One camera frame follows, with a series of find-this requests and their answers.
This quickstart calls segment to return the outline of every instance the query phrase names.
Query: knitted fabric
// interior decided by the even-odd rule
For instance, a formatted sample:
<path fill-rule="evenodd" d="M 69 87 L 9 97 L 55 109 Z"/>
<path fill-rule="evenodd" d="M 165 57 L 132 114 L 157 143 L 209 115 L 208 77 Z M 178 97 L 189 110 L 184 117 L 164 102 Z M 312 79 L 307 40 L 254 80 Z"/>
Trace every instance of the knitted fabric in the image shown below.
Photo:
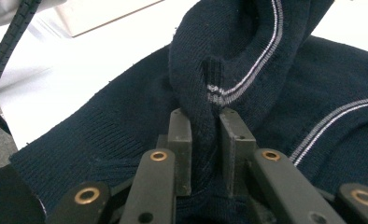
<path fill-rule="evenodd" d="M 331 3 L 199 2 L 170 47 L 15 154 L 13 167 L 49 215 L 83 181 L 116 186 L 133 176 L 182 107 L 192 128 L 192 195 L 177 199 L 177 223 L 248 223 L 244 202 L 226 197 L 217 160 L 217 115 L 228 106 L 261 147 L 286 153 L 316 186 L 368 185 L 368 53 L 308 38 Z"/>

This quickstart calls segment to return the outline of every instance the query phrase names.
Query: brass ring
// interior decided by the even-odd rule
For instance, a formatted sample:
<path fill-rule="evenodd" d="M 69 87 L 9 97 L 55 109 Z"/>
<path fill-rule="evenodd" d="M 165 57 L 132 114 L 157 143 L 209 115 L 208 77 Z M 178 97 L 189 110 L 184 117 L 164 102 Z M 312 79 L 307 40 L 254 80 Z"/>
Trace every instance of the brass ring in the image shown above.
<path fill-rule="evenodd" d="M 93 195 L 89 198 L 82 198 L 81 196 L 86 193 L 86 192 L 92 192 Z M 100 195 L 100 190 L 97 188 L 85 188 L 80 190 L 77 194 L 76 197 L 74 198 L 74 201 L 78 204 L 87 204 L 87 203 L 92 203 L 94 200 L 96 200 Z"/>
<path fill-rule="evenodd" d="M 151 159 L 153 161 L 164 161 L 167 158 L 166 152 L 156 151 L 151 154 Z"/>
<path fill-rule="evenodd" d="M 263 151 L 262 156 L 269 161 L 278 161 L 280 160 L 280 155 L 275 153 L 274 151 Z"/>
<path fill-rule="evenodd" d="M 361 189 L 353 189 L 350 194 L 352 195 L 352 197 L 358 201 L 359 203 L 362 203 L 364 205 L 368 206 L 368 200 L 364 200 L 361 195 L 368 197 L 368 192 L 361 190 Z"/>

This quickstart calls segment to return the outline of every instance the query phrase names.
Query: black cable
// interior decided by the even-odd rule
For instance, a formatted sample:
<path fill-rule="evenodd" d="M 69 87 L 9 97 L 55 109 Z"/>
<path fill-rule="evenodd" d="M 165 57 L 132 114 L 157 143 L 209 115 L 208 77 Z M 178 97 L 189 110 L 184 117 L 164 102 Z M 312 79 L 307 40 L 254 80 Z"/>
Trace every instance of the black cable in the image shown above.
<path fill-rule="evenodd" d="M 32 20 L 42 0 L 22 0 L 7 32 L 0 43 L 0 78 L 21 36 Z M 0 115 L 0 128 L 10 134 L 6 121 Z"/>

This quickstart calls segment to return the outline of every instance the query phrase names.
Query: white stripe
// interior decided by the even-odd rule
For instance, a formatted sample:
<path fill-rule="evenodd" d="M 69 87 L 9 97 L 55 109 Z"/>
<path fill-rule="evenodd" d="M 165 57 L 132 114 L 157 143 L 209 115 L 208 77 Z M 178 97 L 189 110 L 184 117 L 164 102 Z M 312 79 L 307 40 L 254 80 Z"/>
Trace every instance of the white stripe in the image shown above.
<path fill-rule="evenodd" d="M 283 35 L 283 10 L 281 6 L 280 0 L 272 0 L 272 6 L 274 9 L 274 32 L 271 37 L 271 40 L 269 41 L 267 47 L 262 51 L 262 54 L 257 59 L 257 61 L 253 64 L 253 66 L 250 68 L 248 73 L 242 78 L 240 82 L 238 82 L 233 88 L 229 90 L 224 90 L 223 88 L 219 88 L 217 86 L 213 85 L 207 85 L 207 88 L 212 92 L 219 92 L 222 96 L 226 96 L 228 94 L 233 94 L 229 99 L 224 99 L 225 97 L 220 97 L 217 95 L 209 95 L 209 100 L 217 103 L 219 105 L 224 105 L 227 103 L 230 103 L 231 101 L 237 99 L 247 88 L 251 85 L 251 83 L 254 81 L 255 77 L 258 75 L 260 70 L 263 68 L 263 66 L 266 64 L 266 62 L 271 58 L 273 53 L 276 50 L 277 45 L 279 44 L 281 40 L 281 36 Z"/>
<path fill-rule="evenodd" d="M 341 106 L 335 109 L 327 117 L 325 117 L 317 126 L 309 133 L 304 139 L 301 145 L 299 145 L 295 151 L 291 154 L 290 160 L 294 161 L 294 165 L 297 166 L 303 160 L 304 156 L 309 152 L 318 139 L 324 134 L 324 132 L 333 125 L 338 119 L 344 115 L 358 110 L 360 108 L 368 106 L 368 99 L 353 102 L 348 105 Z"/>

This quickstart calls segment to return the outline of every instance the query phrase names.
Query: white table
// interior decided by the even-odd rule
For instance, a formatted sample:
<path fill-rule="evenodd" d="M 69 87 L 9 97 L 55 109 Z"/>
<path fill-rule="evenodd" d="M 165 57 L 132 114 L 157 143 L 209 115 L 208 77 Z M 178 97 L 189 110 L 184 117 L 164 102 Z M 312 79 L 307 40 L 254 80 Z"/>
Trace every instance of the white table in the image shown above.
<path fill-rule="evenodd" d="M 0 106 L 21 149 L 84 105 L 108 81 L 169 44 L 198 0 L 165 0 L 85 35 L 51 30 L 38 14 L 0 82 Z M 0 28 L 0 40 L 7 27 Z M 338 0 L 313 35 L 368 50 L 368 0 Z"/>

